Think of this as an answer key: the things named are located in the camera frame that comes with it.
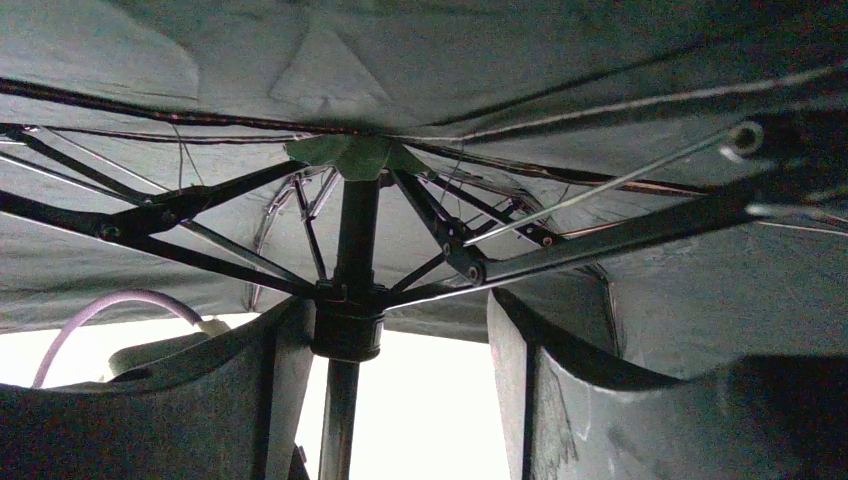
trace pink cable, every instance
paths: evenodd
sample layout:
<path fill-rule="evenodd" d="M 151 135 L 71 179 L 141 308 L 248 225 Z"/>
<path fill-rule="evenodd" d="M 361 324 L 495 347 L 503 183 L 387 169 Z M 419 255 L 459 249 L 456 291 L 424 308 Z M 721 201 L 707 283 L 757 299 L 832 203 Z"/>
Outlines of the pink cable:
<path fill-rule="evenodd" d="M 50 365 L 53 363 L 53 359 L 56 358 L 56 354 L 59 353 L 59 349 L 62 348 L 62 344 L 65 343 L 65 340 L 68 339 L 77 327 L 87 322 L 88 319 L 99 313 L 101 310 L 123 302 L 152 303 L 167 309 L 174 315 L 185 319 L 192 325 L 203 321 L 203 319 L 200 318 L 200 315 L 189 308 L 186 304 L 175 298 L 169 297 L 164 293 L 154 292 L 152 290 L 124 290 L 111 295 L 106 295 L 105 297 L 100 297 L 89 306 L 85 307 L 81 312 L 74 315 L 70 320 L 68 320 L 68 323 L 62 327 L 59 335 L 56 336 L 56 339 L 53 340 L 52 344 L 50 344 L 50 348 L 47 349 L 47 353 L 44 354 L 44 358 L 41 360 L 41 365 L 38 366 L 38 372 L 35 374 L 35 380 L 32 381 L 32 388 L 41 388 L 44 384 L 44 379 L 47 377 L 47 371 L 50 370 Z"/>

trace umbrella canopy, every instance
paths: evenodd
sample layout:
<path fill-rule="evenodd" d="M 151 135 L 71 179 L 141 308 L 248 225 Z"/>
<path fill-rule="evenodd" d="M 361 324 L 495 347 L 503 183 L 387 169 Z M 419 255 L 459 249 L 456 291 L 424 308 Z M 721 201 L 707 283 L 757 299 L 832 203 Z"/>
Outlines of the umbrella canopy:
<path fill-rule="evenodd" d="M 291 159 L 311 165 L 307 200 L 336 171 L 361 180 L 399 168 L 428 175 L 428 191 L 458 218 L 478 212 L 436 179 L 502 211 L 512 205 L 507 216 L 518 219 L 746 117 L 803 123 L 845 108 L 842 4 L 84 0 L 13 1 L 0 12 L 0 122 L 150 194 Z M 21 168 L 84 178 L 15 143 L 0 145 L 18 160 L 0 165 L 2 190 L 73 210 L 132 206 Z M 704 148 L 535 225 L 569 239 L 772 166 Z M 267 183 L 195 221 L 315 281 L 293 188 Z M 340 213 L 337 191 L 313 222 L 328 272 Z M 751 223 L 510 289 L 596 346 L 676 377 L 750 352 L 845 352 L 848 224 L 828 223 Z M 0 217 L 0 236 L 2 332 L 57 327 L 123 288 L 160 290 L 201 314 L 265 311 L 286 296 L 18 218 Z M 518 236 L 479 247 L 492 258 L 540 248 Z M 185 229 L 156 238 L 240 262 Z M 381 190 L 375 246 L 375 280 L 387 286 L 441 251 L 396 186 Z M 420 282 L 456 273 L 442 265 Z M 485 341 L 485 305 L 476 292 L 406 306 L 389 310 L 387 326 Z M 129 307 L 98 321 L 158 314 Z"/>

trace umbrella pole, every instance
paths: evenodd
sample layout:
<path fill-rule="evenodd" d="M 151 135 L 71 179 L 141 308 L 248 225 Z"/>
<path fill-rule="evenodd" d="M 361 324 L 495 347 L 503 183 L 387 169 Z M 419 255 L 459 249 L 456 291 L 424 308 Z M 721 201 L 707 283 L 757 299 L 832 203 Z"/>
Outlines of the umbrella pole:
<path fill-rule="evenodd" d="M 313 344 L 313 351 L 330 358 L 319 480 L 347 480 L 350 475 L 359 361 L 379 352 L 382 310 L 374 306 L 373 295 L 379 195 L 378 181 L 344 184 L 339 250 L 332 279 L 332 289 L 341 293 L 343 301 L 319 306 L 321 319 L 316 323 Z M 352 328 L 351 325 L 362 328 L 336 336 L 336 332 Z M 351 338 L 359 341 L 350 342 Z"/>

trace bright sky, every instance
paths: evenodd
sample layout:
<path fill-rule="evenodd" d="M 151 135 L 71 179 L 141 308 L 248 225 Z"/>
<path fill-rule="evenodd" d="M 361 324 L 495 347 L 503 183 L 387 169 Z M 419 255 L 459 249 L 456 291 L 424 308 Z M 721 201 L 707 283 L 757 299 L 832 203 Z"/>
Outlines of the bright sky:
<path fill-rule="evenodd" d="M 231 326 L 252 317 L 220 317 Z M 45 387 L 96 381 L 115 351 L 194 330 L 182 320 L 82 327 L 53 362 Z M 29 386 L 58 330 L 0 335 L 0 383 Z M 316 357 L 296 443 L 318 478 L 327 361 Z M 509 471 L 489 346 L 385 332 L 362 364 L 352 480 L 506 480 Z"/>

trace black metal frame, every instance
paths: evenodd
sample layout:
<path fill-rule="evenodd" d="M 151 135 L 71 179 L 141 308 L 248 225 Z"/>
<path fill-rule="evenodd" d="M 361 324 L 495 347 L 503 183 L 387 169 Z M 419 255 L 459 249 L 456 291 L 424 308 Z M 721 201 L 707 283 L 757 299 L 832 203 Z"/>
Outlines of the black metal frame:
<path fill-rule="evenodd" d="M 334 184 L 337 177 L 331 178 L 322 186 L 321 193 L 311 204 L 302 188 L 301 174 L 307 166 L 297 162 L 286 162 L 268 167 L 212 187 L 192 186 L 150 195 L 134 190 L 50 147 L 35 138 L 23 126 L 6 125 L 3 130 L 7 137 L 25 144 L 99 185 L 69 177 L 6 153 L 0 153 L 0 160 L 94 193 L 126 201 L 135 205 L 135 208 L 113 215 L 77 212 L 0 192 L 2 213 L 305 298 L 321 299 L 327 295 L 336 295 L 320 290 L 316 285 L 262 257 L 257 252 L 241 247 L 199 225 L 193 218 L 202 211 L 262 185 L 285 180 L 288 185 L 291 185 L 297 198 L 318 278 L 326 280 L 326 267 L 311 222 L 315 218 L 316 210 L 320 209 L 326 201 L 327 193 L 332 189 L 330 184 Z M 587 233 L 579 236 L 555 234 L 540 222 L 520 226 L 514 229 L 515 233 L 543 248 L 506 260 L 490 259 L 476 246 L 463 244 L 469 238 L 496 224 L 510 223 L 513 220 L 511 213 L 514 211 L 514 205 L 506 211 L 500 211 L 441 177 L 418 178 L 407 172 L 393 171 L 391 174 L 395 183 L 427 226 L 443 253 L 410 273 L 387 294 L 379 298 L 375 297 L 375 301 L 381 302 L 382 308 L 393 309 L 519 281 L 553 269 L 585 267 L 605 257 L 754 221 L 759 217 L 749 213 L 746 207 L 754 202 L 763 203 L 763 199 L 770 196 L 781 196 L 772 203 L 810 203 L 808 201 L 810 195 L 816 192 L 838 192 L 839 188 L 845 184 L 844 161 L 838 152 L 833 149 L 831 152 L 832 154 L 826 158 L 820 156 L 816 162 L 786 166 L 746 178 L 714 189 L 709 195 L 703 195 L 658 212 L 587 229 Z M 425 188 L 421 180 L 471 205 L 491 220 L 481 228 L 471 229 L 459 218 L 452 216 Z M 209 240 L 269 273 L 251 270 L 153 239 L 150 236 L 177 226 Z M 467 279 L 467 285 L 456 286 L 455 279 L 450 279 L 448 282 L 435 282 L 410 288 L 439 266 L 442 261 L 447 262 L 464 276 Z"/>
<path fill-rule="evenodd" d="M 812 161 L 780 164 L 765 173 L 712 189 L 709 194 L 694 200 L 615 224 L 593 227 L 580 235 L 557 235 L 541 222 L 519 226 L 514 231 L 520 237 L 542 248 L 505 260 L 490 259 L 477 246 L 468 245 L 466 242 L 497 224 L 509 225 L 513 221 L 511 214 L 515 205 L 500 211 L 437 176 L 417 177 L 405 171 L 391 171 L 394 183 L 426 225 L 433 239 L 441 247 L 442 253 L 390 290 L 373 283 L 372 264 L 380 181 L 345 183 L 337 267 L 333 278 L 327 280 L 326 268 L 311 222 L 338 177 L 335 177 L 337 174 L 334 172 L 334 177 L 322 186 L 321 193 L 310 203 L 303 191 L 301 177 L 307 166 L 297 162 L 268 167 L 212 187 L 193 186 L 149 195 L 53 149 L 33 137 L 32 132 L 28 132 L 23 126 L 6 125 L 3 133 L 9 138 L 80 173 L 100 186 L 12 155 L 0 154 L 0 160 L 94 193 L 126 201 L 135 207 L 111 215 L 80 212 L 0 191 L 0 213 L 220 273 L 257 286 L 314 299 L 318 302 L 319 314 L 316 322 L 316 344 L 319 343 L 321 328 L 324 328 L 324 334 L 327 334 L 327 328 L 347 325 L 347 319 L 363 322 L 359 327 L 353 327 L 354 330 L 346 335 L 359 335 L 357 341 L 363 344 L 352 347 L 365 348 L 364 352 L 351 353 L 342 350 L 340 356 L 328 355 L 333 360 L 330 366 L 332 375 L 328 377 L 330 384 L 325 410 L 320 477 L 329 480 L 347 477 L 358 378 L 357 362 L 373 358 L 372 355 L 379 351 L 377 329 L 382 327 L 382 314 L 385 310 L 488 289 L 554 269 L 591 267 L 593 262 L 610 256 L 752 222 L 761 218 L 761 214 L 754 213 L 751 209 L 755 204 L 800 205 L 815 209 L 827 202 L 842 200 L 848 195 L 848 160 L 844 155 L 844 142 L 828 143 L 832 140 L 828 132 L 845 130 L 844 117 L 839 120 L 841 123 L 836 122 L 836 127 L 831 125 L 830 129 L 825 129 L 825 133 L 819 134 L 824 138 L 820 138 L 822 141 L 813 145 L 811 152 L 815 158 Z M 774 147 L 776 141 L 780 141 L 779 138 L 776 141 L 770 137 L 766 138 L 768 142 L 764 145 L 769 148 Z M 193 220 L 196 215 L 207 209 L 279 180 L 288 182 L 297 198 L 319 277 L 316 284 L 311 284 L 262 257 L 259 248 L 256 251 L 248 250 Z M 422 184 L 422 180 L 470 204 L 491 220 L 478 229 L 470 228 L 467 223 L 451 215 Z M 175 227 L 186 228 L 271 274 L 151 237 L 152 234 Z M 442 262 L 448 263 L 465 277 L 464 282 L 461 282 L 464 284 L 457 285 L 456 278 L 452 278 L 410 288 Z M 330 335 L 327 338 L 338 340 L 342 337 Z M 328 346 L 332 346 L 332 342 L 321 348 Z"/>

